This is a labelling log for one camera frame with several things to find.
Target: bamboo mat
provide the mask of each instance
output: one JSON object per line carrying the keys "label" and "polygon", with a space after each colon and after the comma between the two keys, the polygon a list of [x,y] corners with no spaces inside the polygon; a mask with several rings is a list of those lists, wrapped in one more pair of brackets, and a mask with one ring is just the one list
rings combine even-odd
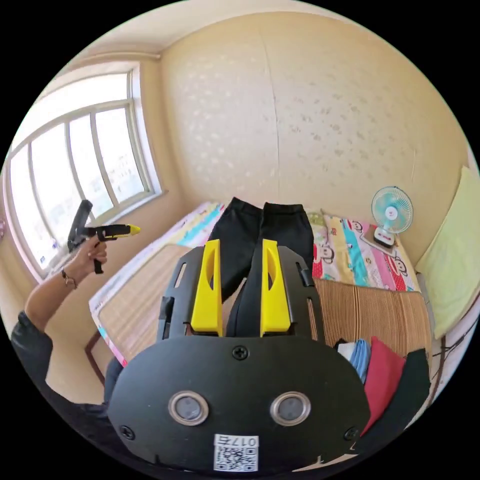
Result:
{"label": "bamboo mat", "polygon": [[[98,314],[110,341],[130,362],[157,338],[162,296],[178,260],[190,248],[167,244],[145,263]],[[377,337],[398,355],[425,348],[430,362],[432,338],[420,292],[390,291],[315,279],[327,345],[338,340],[370,342]],[[223,304],[223,327],[240,287]]]}
{"label": "bamboo mat", "polygon": [[[191,249],[167,244],[153,255],[105,304],[98,320],[127,362],[157,339],[162,296],[180,258]],[[223,304],[223,327],[238,291]]]}
{"label": "bamboo mat", "polygon": [[430,363],[429,315],[419,291],[392,291],[315,278],[325,342],[377,337],[401,357],[425,349]]}

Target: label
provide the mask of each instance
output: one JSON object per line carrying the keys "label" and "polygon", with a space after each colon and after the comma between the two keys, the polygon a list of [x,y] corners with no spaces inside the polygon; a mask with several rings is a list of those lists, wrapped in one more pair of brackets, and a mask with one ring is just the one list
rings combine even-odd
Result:
{"label": "label", "polygon": [[217,433],[213,469],[218,472],[257,472],[259,469],[258,436]]}

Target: watch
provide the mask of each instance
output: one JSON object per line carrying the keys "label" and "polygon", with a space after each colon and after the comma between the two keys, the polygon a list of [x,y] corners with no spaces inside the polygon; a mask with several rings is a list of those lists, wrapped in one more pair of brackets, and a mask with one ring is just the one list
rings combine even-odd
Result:
{"label": "watch", "polygon": [[77,286],[78,286],[78,285],[77,285],[77,282],[75,281],[74,278],[70,278],[70,277],[66,274],[66,272],[65,272],[65,270],[64,270],[63,268],[61,269],[61,276],[62,276],[62,278],[65,280],[65,285],[66,285],[67,287],[68,287],[69,285],[73,285],[73,289],[74,289],[74,290],[77,289]]}

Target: red cloth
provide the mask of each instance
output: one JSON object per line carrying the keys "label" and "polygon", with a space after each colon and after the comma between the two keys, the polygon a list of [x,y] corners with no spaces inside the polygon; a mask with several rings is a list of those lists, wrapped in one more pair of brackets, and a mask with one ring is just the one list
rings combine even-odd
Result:
{"label": "red cloth", "polygon": [[376,336],[371,338],[371,356],[365,380],[365,394],[370,420],[362,435],[382,416],[389,406],[404,370],[405,359],[390,350]]}

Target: qr code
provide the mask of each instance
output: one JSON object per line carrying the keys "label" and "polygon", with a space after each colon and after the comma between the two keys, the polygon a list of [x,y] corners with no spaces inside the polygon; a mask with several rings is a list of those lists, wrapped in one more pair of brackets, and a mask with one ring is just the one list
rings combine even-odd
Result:
{"label": "qr code", "polygon": [[216,445],[214,469],[223,472],[256,472],[258,453],[258,448]]}

